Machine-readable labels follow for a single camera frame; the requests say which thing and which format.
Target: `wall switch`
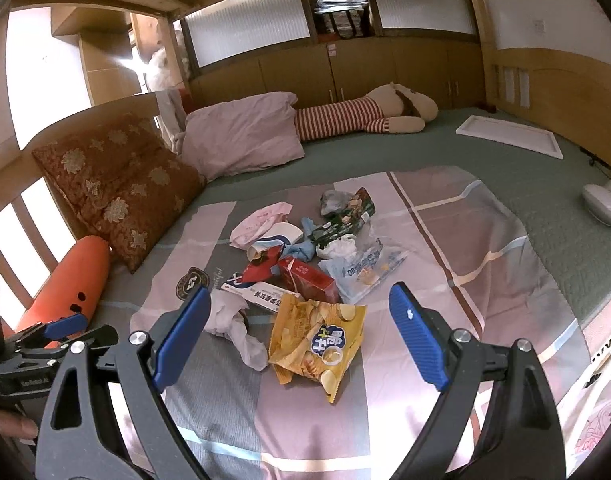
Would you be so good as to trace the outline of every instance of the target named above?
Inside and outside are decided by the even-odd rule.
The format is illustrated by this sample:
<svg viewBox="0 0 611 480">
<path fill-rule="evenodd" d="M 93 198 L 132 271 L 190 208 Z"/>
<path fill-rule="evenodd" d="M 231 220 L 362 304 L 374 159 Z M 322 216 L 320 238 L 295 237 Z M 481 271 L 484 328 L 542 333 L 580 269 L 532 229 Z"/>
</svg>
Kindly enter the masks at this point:
<svg viewBox="0 0 611 480">
<path fill-rule="evenodd" d="M 537 34 L 545 34 L 545 22 L 543 20 L 534 20 L 532 26 Z"/>
</svg>

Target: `trash pile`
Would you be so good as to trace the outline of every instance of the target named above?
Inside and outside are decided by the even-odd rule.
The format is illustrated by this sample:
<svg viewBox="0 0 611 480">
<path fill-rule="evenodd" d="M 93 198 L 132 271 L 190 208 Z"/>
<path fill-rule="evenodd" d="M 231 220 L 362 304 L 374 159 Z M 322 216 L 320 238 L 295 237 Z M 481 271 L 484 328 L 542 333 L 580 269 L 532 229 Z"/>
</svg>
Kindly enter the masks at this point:
<svg viewBox="0 0 611 480">
<path fill-rule="evenodd" d="M 365 188 L 321 196 L 322 225 L 287 221 L 292 205 L 255 211 L 230 236 L 249 264 L 212 292 L 206 330 L 233 341 L 243 361 L 261 371 L 272 364 L 281 384 L 299 374 L 319 382 L 334 402 L 343 373 L 363 340 L 361 300 L 408 255 L 380 240 L 370 220 L 376 209 Z M 276 314 L 269 341 L 247 333 L 247 302 Z"/>
</svg>

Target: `paper cup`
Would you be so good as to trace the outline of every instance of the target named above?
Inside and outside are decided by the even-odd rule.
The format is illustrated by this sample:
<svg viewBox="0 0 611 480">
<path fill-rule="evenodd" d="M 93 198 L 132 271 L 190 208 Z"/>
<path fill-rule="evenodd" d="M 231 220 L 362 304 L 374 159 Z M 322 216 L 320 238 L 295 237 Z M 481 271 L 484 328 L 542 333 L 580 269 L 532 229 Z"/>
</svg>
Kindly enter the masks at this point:
<svg viewBox="0 0 611 480">
<path fill-rule="evenodd" d="M 262 238 L 254 242 L 247 250 L 248 260 L 258 258 L 263 251 L 276 245 L 293 245 L 303 237 L 303 231 L 289 222 L 274 224 Z"/>
</svg>

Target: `green mattress cover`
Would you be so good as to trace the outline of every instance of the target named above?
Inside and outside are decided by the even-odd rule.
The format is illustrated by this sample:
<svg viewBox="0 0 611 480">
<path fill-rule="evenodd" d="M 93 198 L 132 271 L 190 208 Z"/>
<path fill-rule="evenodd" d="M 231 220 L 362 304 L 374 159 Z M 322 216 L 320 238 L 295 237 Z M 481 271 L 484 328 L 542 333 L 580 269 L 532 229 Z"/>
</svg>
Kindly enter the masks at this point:
<svg viewBox="0 0 611 480">
<path fill-rule="evenodd" d="M 607 177 L 589 165 L 589 157 L 577 145 L 559 136 L 563 160 L 457 135 L 455 129 L 473 114 L 529 124 L 477 108 L 441 111 L 418 134 L 357 133 L 307 143 L 304 158 L 279 168 L 218 178 L 198 200 L 201 205 L 243 200 L 379 171 L 459 166 L 480 178 L 521 219 L 535 251 L 585 327 L 611 297 L 611 227 L 588 213 L 581 188 L 603 185 Z"/>
</svg>

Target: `red box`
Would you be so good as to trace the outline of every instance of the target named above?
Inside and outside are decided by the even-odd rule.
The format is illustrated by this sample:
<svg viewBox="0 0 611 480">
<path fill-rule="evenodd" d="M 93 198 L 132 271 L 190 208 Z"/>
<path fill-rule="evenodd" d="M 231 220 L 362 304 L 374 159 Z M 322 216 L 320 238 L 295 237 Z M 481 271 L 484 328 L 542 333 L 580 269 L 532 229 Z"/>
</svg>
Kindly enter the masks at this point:
<svg viewBox="0 0 611 480">
<path fill-rule="evenodd" d="M 279 260 L 278 266 L 287 288 L 300 292 L 306 300 L 341 302 L 336 282 L 321 270 L 292 256 Z"/>
</svg>

